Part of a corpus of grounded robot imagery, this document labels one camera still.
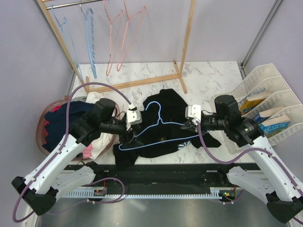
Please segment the black t shirt with daisy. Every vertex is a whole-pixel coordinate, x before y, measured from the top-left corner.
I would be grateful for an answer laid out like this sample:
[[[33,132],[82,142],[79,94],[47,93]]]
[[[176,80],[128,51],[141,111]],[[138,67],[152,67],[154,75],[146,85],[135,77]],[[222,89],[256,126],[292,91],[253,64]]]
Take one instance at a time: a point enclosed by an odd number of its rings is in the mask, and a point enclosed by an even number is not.
[[[139,145],[123,142],[113,146],[117,168],[131,167],[139,157],[155,158],[174,153],[189,143],[195,148],[202,146],[197,132],[182,129],[188,105],[174,89],[162,89],[147,97],[143,106],[143,122],[134,138]]]

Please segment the light blue wire hanger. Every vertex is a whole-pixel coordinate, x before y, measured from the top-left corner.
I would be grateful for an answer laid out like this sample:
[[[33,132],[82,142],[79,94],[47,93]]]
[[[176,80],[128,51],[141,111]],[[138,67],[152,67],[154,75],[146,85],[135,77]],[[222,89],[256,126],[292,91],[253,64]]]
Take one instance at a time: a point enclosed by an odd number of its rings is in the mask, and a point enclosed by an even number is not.
[[[117,150],[138,152],[140,156],[142,154],[157,155],[158,153],[165,155],[176,152],[193,140],[201,144],[197,132],[181,129],[186,122],[186,107],[185,102],[176,105],[159,101],[149,102],[142,112],[142,129],[138,133],[138,139],[143,145],[135,148],[122,148],[119,144]]]

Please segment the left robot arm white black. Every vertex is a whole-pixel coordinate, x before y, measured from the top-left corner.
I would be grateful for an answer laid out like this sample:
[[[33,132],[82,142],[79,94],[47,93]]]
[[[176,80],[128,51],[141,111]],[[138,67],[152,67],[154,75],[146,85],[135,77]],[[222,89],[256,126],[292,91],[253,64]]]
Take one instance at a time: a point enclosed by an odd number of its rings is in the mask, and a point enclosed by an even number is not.
[[[102,133],[126,135],[131,126],[142,123],[141,112],[133,105],[123,119],[113,117],[115,102],[102,98],[92,111],[75,120],[57,147],[26,177],[17,176],[12,186],[19,193],[18,200],[24,200],[33,212],[41,216],[67,193],[85,185],[99,186],[104,181],[95,162],[89,162],[79,170],[60,177],[62,170],[92,141]]]

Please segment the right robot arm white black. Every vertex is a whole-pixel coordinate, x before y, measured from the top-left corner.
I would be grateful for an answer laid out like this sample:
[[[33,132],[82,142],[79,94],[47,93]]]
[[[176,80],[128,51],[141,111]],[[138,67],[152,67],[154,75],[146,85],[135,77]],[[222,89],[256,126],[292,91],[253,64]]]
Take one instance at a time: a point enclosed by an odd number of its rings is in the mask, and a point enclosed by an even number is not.
[[[217,163],[229,165],[244,155],[249,155],[263,172],[268,182],[236,166],[217,174],[222,186],[230,183],[263,201],[271,215],[281,223],[302,221],[297,215],[303,211],[303,183],[285,166],[270,145],[259,125],[241,115],[236,99],[231,95],[215,98],[215,113],[204,114],[200,105],[185,108],[187,121],[183,129],[196,131],[207,154]],[[222,161],[211,154],[203,139],[208,131],[224,131],[226,136],[243,149],[230,161]]]

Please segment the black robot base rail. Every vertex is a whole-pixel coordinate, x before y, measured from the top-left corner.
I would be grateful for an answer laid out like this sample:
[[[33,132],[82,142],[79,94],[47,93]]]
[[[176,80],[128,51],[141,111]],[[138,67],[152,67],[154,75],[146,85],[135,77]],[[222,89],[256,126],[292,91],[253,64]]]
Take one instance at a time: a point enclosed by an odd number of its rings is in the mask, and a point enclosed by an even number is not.
[[[117,178],[126,193],[209,193],[211,188],[233,188],[227,173],[233,167],[260,170],[253,163],[212,164],[144,164],[119,169],[115,165],[99,165],[95,180]]]

